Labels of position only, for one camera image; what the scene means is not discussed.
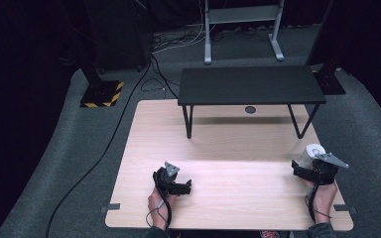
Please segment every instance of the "hand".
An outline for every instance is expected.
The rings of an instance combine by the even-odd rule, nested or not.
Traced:
[[[167,201],[169,202],[171,208],[173,208],[173,206],[175,205],[176,198],[177,198],[176,195],[170,195],[167,198]],[[159,192],[154,187],[153,192],[148,197],[148,209],[150,211],[154,210],[153,212],[151,212],[151,218],[153,219],[153,226],[157,226],[160,229],[165,230],[167,226],[166,221],[168,219],[169,214],[168,214],[167,206],[165,204],[163,204],[160,208],[158,208],[159,211],[157,212],[157,206],[160,204],[161,200],[162,198],[160,197]]]
[[[313,186],[311,181],[304,180],[304,183],[308,186]],[[320,214],[319,212],[329,215],[330,208],[332,207],[333,199],[338,192],[338,187],[335,182],[328,185],[320,185],[317,188],[317,195],[314,200],[314,210],[315,210],[315,222],[319,223],[330,223],[330,218]]]

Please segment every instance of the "gray carpet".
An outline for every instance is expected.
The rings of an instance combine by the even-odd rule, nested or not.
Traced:
[[[254,36],[226,37],[213,43],[211,66],[301,65],[306,62],[317,32],[317,27],[282,30],[279,43],[286,58],[282,62],[274,58],[267,41],[267,30],[258,31]],[[176,83],[180,83],[182,68],[205,66],[203,41],[163,51],[155,57],[163,75]],[[101,75],[103,80],[124,81],[125,86],[116,106],[93,109],[79,107],[87,81],[81,71],[75,73],[58,128],[23,194],[2,225],[0,237],[44,237],[55,207],[99,161],[119,119],[121,123],[107,153],[56,213],[50,237],[145,236],[145,229],[108,228],[104,222],[105,213],[101,211],[109,203],[138,101],[174,98],[169,91],[157,89],[160,84],[156,80],[149,80],[153,77],[161,80],[150,69],[125,109],[143,73],[144,70],[119,70]],[[340,170],[337,180],[346,203],[357,213],[352,215],[354,229],[337,235],[381,237],[381,109],[356,78],[343,70],[336,76],[347,93],[327,96],[327,104],[319,109],[313,124],[321,144],[350,164],[349,170]],[[171,88],[175,93],[179,92],[176,85],[171,84]],[[304,232],[295,235],[305,237]]]

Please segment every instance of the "small circle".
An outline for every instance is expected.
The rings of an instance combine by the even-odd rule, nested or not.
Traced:
[[[253,106],[247,106],[245,109],[244,109],[247,113],[249,114],[253,114],[256,112],[256,108],[253,107]]]

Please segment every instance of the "black bench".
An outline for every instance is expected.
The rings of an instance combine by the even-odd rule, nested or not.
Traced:
[[[191,138],[196,105],[287,104],[299,139],[305,136],[318,108],[326,100],[309,66],[184,68],[178,104],[183,107]],[[302,133],[292,104],[314,104]]]

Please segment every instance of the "person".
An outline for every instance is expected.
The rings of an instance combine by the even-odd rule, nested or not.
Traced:
[[[308,186],[313,185],[312,182],[307,180],[304,180],[304,183]],[[335,232],[330,224],[329,211],[337,191],[338,188],[335,183],[321,185],[318,187],[317,195],[314,200],[316,224],[309,228],[309,238],[336,238]],[[175,206],[175,201],[177,198],[178,197],[176,195],[171,195],[167,198],[171,207]],[[166,205],[163,204],[160,206],[161,200],[162,198],[154,188],[153,192],[148,197],[148,209],[151,212],[153,225],[147,233],[146,238],[169,238],[169,234],[165,231],[167,227],[166,219],[168,216],[168,210]]]

